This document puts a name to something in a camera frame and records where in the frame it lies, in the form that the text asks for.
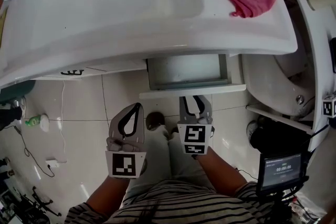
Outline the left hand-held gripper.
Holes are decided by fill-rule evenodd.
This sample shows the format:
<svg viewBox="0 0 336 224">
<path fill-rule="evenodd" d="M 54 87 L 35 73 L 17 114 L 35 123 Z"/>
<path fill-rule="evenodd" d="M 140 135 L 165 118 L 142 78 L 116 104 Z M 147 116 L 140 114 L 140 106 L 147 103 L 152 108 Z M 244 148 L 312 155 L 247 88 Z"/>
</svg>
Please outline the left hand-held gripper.
<svg viewBox="0 0 336 224">
<path fill-rule="evenodd" d="M 146 151 L 139 144 L 144 143 L 143 116 L 143 106 L 135 103 L 111 120 L 106 150 L 110 177 L 136 179 L 146 169 Z"/>
</svg>

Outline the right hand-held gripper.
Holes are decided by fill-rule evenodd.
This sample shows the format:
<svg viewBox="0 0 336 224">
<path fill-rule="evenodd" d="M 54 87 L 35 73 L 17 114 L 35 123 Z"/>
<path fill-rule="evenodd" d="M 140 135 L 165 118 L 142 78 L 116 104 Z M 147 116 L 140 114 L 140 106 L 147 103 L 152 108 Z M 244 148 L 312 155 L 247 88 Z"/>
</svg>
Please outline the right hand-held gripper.
<svg viewBox="0 0 336 224">
<path fill-rule="evenodd" d="M 211 103 L 204 95 L 193 96 L 200 118 L 212 117 Z M 186 97 L 179 97 L 180 121 L 177 124 L 182 151 L 188 155 L 206 155 L 215 128 L 206 119 L 197 121 L 196 115 L 188 110 Z"/>
</svg>

